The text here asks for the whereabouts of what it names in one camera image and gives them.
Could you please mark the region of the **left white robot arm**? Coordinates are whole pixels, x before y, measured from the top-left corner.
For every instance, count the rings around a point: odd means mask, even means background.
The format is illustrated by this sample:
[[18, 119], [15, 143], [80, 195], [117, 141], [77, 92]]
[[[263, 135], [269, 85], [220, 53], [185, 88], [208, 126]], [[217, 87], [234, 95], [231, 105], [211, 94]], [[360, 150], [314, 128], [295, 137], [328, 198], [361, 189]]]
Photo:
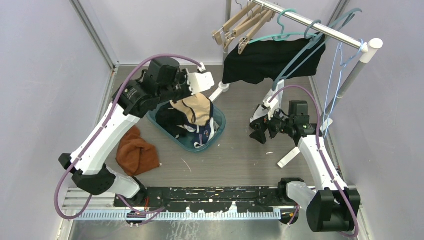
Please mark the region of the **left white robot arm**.
[[113, 96], [105, 117], [83, 145], [61, 156], [76, 186], [93, 196], [115, 193], [133, 206], [141, 206], [146, 193], [140, 184], [108, 167], [107, 157], [149, 111], [155, 110], [160, 103], [192, 96], [195, 83], [196, 74], [181, 69], [179, 62], [171, 57], [153, 59], [142, 78], [133, 79], [129, 75]]

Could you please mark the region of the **light blue wire hanger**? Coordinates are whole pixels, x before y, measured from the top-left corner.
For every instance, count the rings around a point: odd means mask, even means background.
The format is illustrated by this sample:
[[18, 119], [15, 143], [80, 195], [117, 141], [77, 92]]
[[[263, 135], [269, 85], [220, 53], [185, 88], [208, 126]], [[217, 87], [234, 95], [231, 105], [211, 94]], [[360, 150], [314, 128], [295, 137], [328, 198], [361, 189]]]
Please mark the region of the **light blue wire hanger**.
[[[327, 90], [326, 90], [326, 96], [325, 96], [325, 106], [326, 107], [330, 107], [329, 113], [327, 113], [327, 110], [325, 109], [323, 111], [322, 114], [322, 128], [321, 128], [321, 132], [322, 132], [322, 137], [325, 139], [328, 135], [328, 131], [329, 131], [329, 127], [330, 127], [330, 116], [334, 111], [335, 108], [335, 98], [338, 95], [340, 89], [341, 89], [341, 81], [342, 81], [342, 77], [343, 77], [343, 72], [346, 69], [347, 65], [354, 59], [356, 58], [359, 53], [362, 52], [362, 49], [364, 47], [364, 40], [363, 39], [359, 39], [360, 41], [360, 47], [359, 50], [357, 51], [357, 53], [355, 53], [354, 55], [351, 55], [349, 58], [347, 58], [346, 60], [344, 60], [344, 54], [343, 54], [343, 43], [339, 42], [337, 44], [335, 53], [334, 53], [334, 58], [333, 58], [333, 62], [332, 62], [332, 66], [331, 66], [331, 71], [330, 71], [330, 76], [328, 79], [328, 85], [327, 85]], [[339, 60], [339, 73], [338, 73], [338, 80], [337, 80], [337, 86], [336, 86], [336, 90], [334, 93], [334, 99], [332, 100], [332, 103], [330, 103], [329, 100], [329, 95], [330, 95], [330, 88], [332, 86], [332, 79], [333, 79], [333, 75], [334, 75], [334, 70], [336, 67], [336, 60]]]

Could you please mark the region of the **black garment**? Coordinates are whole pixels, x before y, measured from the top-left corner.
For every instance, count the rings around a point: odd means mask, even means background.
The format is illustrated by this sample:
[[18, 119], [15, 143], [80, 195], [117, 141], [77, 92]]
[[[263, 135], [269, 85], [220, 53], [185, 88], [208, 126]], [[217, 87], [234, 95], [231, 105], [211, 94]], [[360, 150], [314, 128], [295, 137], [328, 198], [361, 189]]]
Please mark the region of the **black garment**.
[[[223, 84], [244, 81], [257, 85], [264, 79], [274, 80], [291, 59], [307, 44], [300, 38], [292, 41], [258, 41], [248, 46], [239, 54], [235, 47], [223, 63]], [[326, 45], [315, 53], [290, 78], [314, 76]]]

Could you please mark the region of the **beige underwear navy trim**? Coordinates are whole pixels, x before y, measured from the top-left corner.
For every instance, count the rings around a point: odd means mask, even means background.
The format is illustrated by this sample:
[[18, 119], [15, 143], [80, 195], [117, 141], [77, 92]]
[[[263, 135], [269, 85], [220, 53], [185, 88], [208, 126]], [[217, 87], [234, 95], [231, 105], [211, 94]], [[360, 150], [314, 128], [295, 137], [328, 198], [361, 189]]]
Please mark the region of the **beige underwear navy trim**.
[[206, 126], [213, 117], [212, 101], [202, 93], [191, 95], [181, 100], [171, 100], [171, 106], [185, 114], [189, 124]]

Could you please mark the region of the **white black underwear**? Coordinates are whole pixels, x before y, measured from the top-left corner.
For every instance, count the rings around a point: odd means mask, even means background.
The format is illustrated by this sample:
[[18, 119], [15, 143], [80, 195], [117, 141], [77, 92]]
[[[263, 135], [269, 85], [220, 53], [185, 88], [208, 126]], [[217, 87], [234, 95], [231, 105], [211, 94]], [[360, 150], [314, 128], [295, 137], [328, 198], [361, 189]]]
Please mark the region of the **white black underwear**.
[[[269, 91], [268, 91], [268, 93], [265, 95], [265, 97], [264, 97], [264, 99], [263, 99], [263, 101], [264, 100], [270, 100], [276, 93], [278, 92], [278, 90], [276, 89], [276, 90], [272, 90], [272, 89], [270, 89]], [[284, 94], [284, 91], [283, 90], [281, 90], [281, 92], [279, 92], [278, 93], [278, 95], [274, 98], [274, 99], [277, 99], [278, 101], [279, 101], [279, 103], [280, 103], [280, 107], [279, 107], [279, 109], [281, 108], [281, 106], [282, 106], [282, 98], [283, 98], [283, 94]], [[249, 126], [250, 126], [250, 128], [251, 129], [253, 129], [253, 130], [255, 130], [257, 127], [256, 127], [256, 124], [257, 123], [260, 123], [261, 121], [263, 121], [264, 120], [264, 118], [265, 117], [268, 117], [268, 115], [267, 115], [267, 111], [266, 110], [264, 110], [263, 108], [262, 108], [262, 104], [263, 104], [263, 101], [262, 101], [262, 103], [260, 103], [257, 107], [256, 107], [256, 110], [255, 110], [255, 112], [254, 112], [254, 114], [253, 114], [253, 116], [250, 118], [250, 124], [249, 124]]]

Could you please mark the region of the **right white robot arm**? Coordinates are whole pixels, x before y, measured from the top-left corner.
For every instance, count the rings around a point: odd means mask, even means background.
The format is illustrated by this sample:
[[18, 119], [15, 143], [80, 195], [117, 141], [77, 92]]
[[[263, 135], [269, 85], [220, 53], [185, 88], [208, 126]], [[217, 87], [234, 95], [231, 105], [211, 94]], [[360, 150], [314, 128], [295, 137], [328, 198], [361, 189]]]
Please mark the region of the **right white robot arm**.
[[286, 206], [295, 202], [304, 209], [309, 228], [315, 233], [352, 232], [356, 230], [361, 196], [338, 174], [320, 128], [310, 123], [308, 110], [304, 100], [290, 101], [288, 113], [279, 108], [276, 100], [259, 104], [250, 119], [250, 138], [265, 144], [266, 132], [271, 139], [279, 133], [289, 135], [307, 162], [315, 189], [301, 180], [286, 181], [277, 192], [279, 202]]

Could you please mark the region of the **black underwear beige waistband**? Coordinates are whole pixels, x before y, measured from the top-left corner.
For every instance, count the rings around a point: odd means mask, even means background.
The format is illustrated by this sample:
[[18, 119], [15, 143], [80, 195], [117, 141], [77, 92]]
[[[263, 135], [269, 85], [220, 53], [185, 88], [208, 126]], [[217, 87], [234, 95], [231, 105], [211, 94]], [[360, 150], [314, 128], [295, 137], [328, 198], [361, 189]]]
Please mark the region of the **black underwear beige waistband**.
[[156, 122], [174, 138], [186, 137], [188, 131], [184, 128], [187, 117], [175, 109], [170, 103], [162, 105], [157, 111]]

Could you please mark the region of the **teal plastic hanger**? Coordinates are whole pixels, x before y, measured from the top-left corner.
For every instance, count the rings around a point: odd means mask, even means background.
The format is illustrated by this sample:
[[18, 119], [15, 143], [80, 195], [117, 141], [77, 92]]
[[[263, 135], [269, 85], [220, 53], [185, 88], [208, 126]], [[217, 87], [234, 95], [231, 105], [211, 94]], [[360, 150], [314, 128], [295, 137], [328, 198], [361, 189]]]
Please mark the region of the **teal plastic hanger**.
[[280, 33], [270, 34], [270, 35], [262, 36], [262, 37], [259, 37], [259, 38], [256, 38], [256, 39], [252, 39], [248, 42], [248, 44], [253, 44], [253, 43], [263, 41], [263, 40], [266, 40], [266, 39], [272, 39], [275, 42], [281, 42], [281, 41], [287, 40], [290, 36], [294, 36], [294, 35], [297, 35], [297, 36], [303, 35], [306, 39], [318, 36], [317, 33], [287, 32], [287, 31], [285, 31], [285, 25], [283, 23], [281, 23], [280, 19], [286, 13], [297, 13], [297, 11], [293, 8], [288, 8], [288, 9], [285, 9], [284, 11], [282, 11], [278, 15], [276, 22], [281, 27]]

